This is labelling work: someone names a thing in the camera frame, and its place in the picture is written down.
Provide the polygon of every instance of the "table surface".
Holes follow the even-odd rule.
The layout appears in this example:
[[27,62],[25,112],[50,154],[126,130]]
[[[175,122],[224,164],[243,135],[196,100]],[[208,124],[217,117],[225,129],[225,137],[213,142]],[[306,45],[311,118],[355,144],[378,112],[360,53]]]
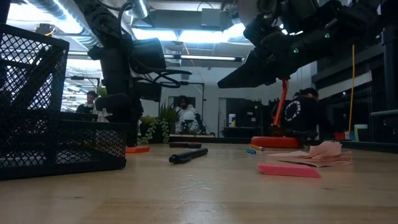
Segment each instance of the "table surface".
[[0,223],[397,223],[398,155],[353,151],[321,179],[261,174],[246,145],[171,165],[185,149],[127,155],[124,170],[0,182]]

